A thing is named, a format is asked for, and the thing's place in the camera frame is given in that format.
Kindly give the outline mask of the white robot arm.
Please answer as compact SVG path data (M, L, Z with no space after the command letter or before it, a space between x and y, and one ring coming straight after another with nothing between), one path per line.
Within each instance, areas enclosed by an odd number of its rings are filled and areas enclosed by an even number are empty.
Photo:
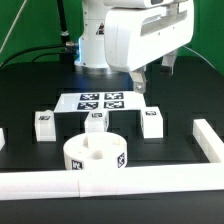
M193 0L82 0L84 32L75 66L94 75L126 72L146 91L146 65L173 75L178 49L194 30Z

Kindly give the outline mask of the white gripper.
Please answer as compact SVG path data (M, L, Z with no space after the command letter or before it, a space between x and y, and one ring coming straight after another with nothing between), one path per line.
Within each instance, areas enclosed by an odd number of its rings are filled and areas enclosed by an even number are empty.
M193 36L193 0L104 0L104 5L110 7L104 25L107 64L130 72L133 90L139 94L146 91L142 66L163 56L160 73L170 78L176 49Z

